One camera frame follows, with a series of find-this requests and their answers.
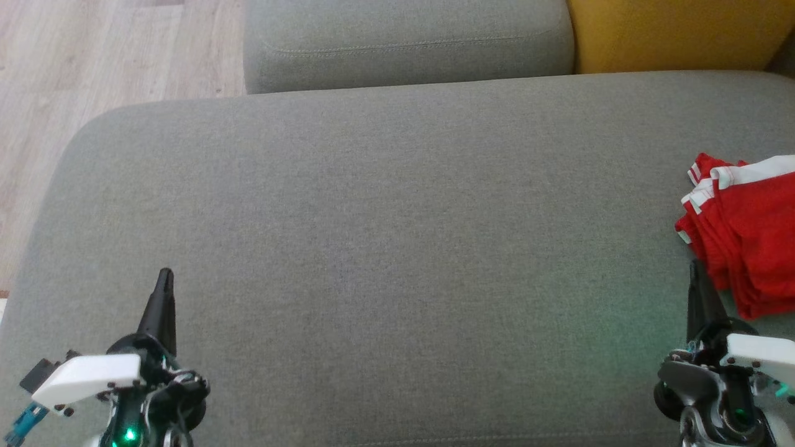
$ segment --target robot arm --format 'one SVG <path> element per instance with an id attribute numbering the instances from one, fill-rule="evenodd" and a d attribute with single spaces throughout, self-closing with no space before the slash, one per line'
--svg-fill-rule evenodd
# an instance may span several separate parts
<path id="1" fill-rule="evenodd" d="M 688 345 L 674 349 L 657 373 L 660 411 L 680 423 L 684 447 L 795 447 L 786 424 L 754 398 L 795 380 L 795 342 L 759 336 L 727 316 L 704 265 L 691 265 Z M 788 397 L 795 403 L 795 397 Z"/>
<path id="2" fill-rule="evenodd" d="M 136 333 L 105 355 L 70 351 L 63 364 L 43 359 L 20 382 L 33 404 L 6 435 L 7 445 L 21 445 L 48 413 L 69 417 L 69 405 L 96 397 L 111 403 L 111 417 L 91 440 L 94 447 L 192 446 L 190 431 L 204 417 L 210 386 L 177 363 L 175 316 L 173 273 L 163 269 Z"/>

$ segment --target black cable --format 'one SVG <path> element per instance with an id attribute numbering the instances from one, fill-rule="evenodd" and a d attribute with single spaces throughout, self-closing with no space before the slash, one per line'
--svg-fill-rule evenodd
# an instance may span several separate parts
<path id="1" fill-rule="evenodd" d="M 176 420 L 180 425 L 180 431 L 185 435 L 185 444 L 187 444 L 185 447 L 193 447 L 193 437 L 188 432 L 188 427 L 185 425 L 185 416 L 182 414 L 182 404 L 184 403 L 185 399 L 183 398 L 180 404 L 176 406 Z"/>

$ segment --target gray fabric upholstery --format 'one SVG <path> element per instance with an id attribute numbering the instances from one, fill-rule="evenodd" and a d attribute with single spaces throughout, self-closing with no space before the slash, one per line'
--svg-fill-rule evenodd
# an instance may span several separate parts
<path id="1" fill-rule="evenodd" d="M 791 153 L 793 116 L 795 82 L 759 72 L 113 111 L 72 141 L 33 231 L 0 420 L 39 358 L 134 330 L 171 266 L 179 356 L 213 386 L 199 445 L 674 445 L 651 390 L 684 339 L 684 170 Z M 29 442 L 79 445 L 103 411 Z"/>
<path id="2" fill-rule="evenodd" d="M 249 93 L 572 72 L 565 0 L 249 0 Z"/>
<path id="3" fill-rule="evenodd" d="M 795 29 L 789 34 L 767 69 L 795 78 Z"/>

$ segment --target folded red clothing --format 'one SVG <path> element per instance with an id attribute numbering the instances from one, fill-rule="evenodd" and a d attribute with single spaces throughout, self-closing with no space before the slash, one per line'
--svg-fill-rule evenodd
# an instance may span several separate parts
<path id="1" fill-rule="evenodd" d="M 732 166 L 700 154 L 688 176 L 700 181 L 676 229 L 715 286 L 746 318 L 794 311 L 795 156 Z"/>

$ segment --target yellow pillow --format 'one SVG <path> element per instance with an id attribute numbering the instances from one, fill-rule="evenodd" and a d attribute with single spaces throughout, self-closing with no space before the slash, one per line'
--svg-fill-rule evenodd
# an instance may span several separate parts
<path id="1" fill-rule="evenodd" d="M 795 0 L 568 0 L 578 73 L 762 70 Z"/>

